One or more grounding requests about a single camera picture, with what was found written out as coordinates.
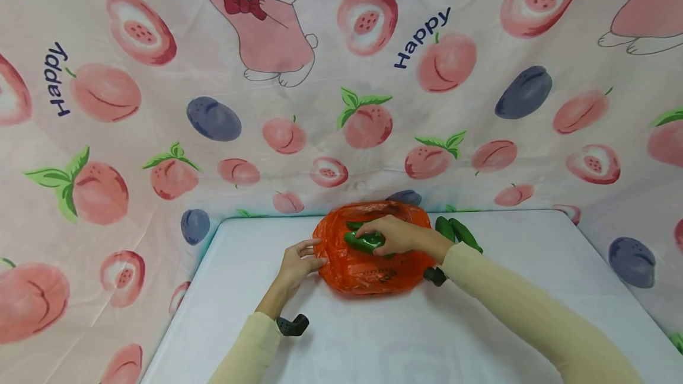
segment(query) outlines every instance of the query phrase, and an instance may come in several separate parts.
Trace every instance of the green leaf illustration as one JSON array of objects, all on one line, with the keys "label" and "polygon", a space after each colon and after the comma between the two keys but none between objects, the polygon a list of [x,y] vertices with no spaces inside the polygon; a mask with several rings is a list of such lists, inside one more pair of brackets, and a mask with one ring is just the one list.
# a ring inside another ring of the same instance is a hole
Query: green leaf illustration
[{"label": "green leaf illustration", "polygon": [[66,168],[64,168],[64,171],[68,174],[69,178],[71,181],[73,181],[76,178],[76,175],[78,175],[79,172],[84,168],[85,164],[87,163],[87,159],[90,158],[90,147],[85,146],[85,149],[83,149],[80,153],[75,155],[71,161],[66,165]]},{"label": "green leaf illustration", "polygon": [[182,158],[185,154],[185,150],[183,150],[183,147],[180,146],[180,142],[172,143],[170,152],[171,156],[173,156],[176,159]]},{"label": "green leaf illustration", "polygon": [[662,126],[666,123],[675,122],[675,120],[683,119],[683,107],[675,108],[673,110],[665,111],[664,113],[657,116],[656,119],[652,120],[650,127]]},{"label": "green leaf illustration", "polygon": [[71,183],[71,177],[61,169],[57,168],[40,168],[32,171],[24,172],[32,182],[43,187],[63,187]]},{"label": "green leaf illustration", "polygon": [[146,164],[142,165],[143,169],[148,169],[148,168],[153,168],[156,167],[158,164],[162,163],[164,160],[168,159],[175,159],[173,156],[171,156],[167,152],[163,152],[160,155],[154,156],[152,159],[150,159]]},{"label": "green leaf illustration", "polygon": [[76,224],[76,205],[74,205],[74,185],[69,184],[55,189],[59,212],[72,224]]},{"label": "green leaf illustration", "polygon": [[343,104],[346,104],[349,107],[353,107],[354,110],[358,108],[358,95],[356,95],[355,92],[351,91],[351,89],[341,87],[341,100],[343,101]]}]

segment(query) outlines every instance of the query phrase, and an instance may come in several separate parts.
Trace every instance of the right hand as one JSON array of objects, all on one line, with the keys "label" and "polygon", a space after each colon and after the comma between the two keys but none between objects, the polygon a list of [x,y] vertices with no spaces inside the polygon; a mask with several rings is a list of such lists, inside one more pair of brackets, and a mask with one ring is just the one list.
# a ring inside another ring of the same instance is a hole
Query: right hand
[{"label": "right hand", "polygon": [[402,254],[413,249],[422,250],[422,243],[432,237],[431,228],[416,226],[394,215],[386,215],[363,224],[356,231],[356,237],[376,231],[382,233],[386,241],[384,245],[373,251],[375,255]]}]

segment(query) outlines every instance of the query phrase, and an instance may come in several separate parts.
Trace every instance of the cucumber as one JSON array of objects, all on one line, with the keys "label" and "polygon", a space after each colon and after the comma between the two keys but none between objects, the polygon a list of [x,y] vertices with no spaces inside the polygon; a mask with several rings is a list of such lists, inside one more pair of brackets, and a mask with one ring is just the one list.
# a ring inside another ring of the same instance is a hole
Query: cucumber
[{"label": "cucumber", "polygon": [[436,218],[435,229],[446,239],[455,243],[455,232],[453,231],[451,224],[448,223],[447,219],[444,217]]},{"label": "cucumber", "polygon": [[474,238],[474,236],[472,236],[472,233],[467,227],[465,227],[463,223],[457,221],[455,218],[450,218],[448,222],[451,224],[453,232],[455,233],[455,237],[458,238],[458,241],[464,242],[470,248],[476,249],[480,254],[484,253],[484,250],[481,249],[481,246],[479,246],[477,240]]}]

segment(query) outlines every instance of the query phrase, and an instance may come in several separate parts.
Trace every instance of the black handle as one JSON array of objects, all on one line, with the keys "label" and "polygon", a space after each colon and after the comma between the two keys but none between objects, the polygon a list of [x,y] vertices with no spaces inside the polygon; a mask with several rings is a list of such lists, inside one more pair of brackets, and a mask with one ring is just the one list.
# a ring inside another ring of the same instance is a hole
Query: black handle
[{"label": "black handle", "polygon": [[299,337],[306,330],[309,322],[306,316],[299,314],[293,322],[289,322],[286,318],[278,317],[275,323],[280,328],[282,335],[286,337]]}]

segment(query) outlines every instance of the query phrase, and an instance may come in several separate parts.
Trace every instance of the arm sleeve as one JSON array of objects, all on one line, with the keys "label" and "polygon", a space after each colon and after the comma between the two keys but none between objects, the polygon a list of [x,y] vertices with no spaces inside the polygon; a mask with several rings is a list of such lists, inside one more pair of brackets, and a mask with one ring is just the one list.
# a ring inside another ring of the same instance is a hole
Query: arm sleeve
[{"label": "arm sleeve", "polygon": [[274,320],[264,313],[251,314],[208,384],[260,384],[275,357],[280,336]]},{"label": "arm sleeve", "polygon": [[565,384],[642,384],[629,360],[590,322],[466,244],[449,249],[443,270],[552,362]]}]

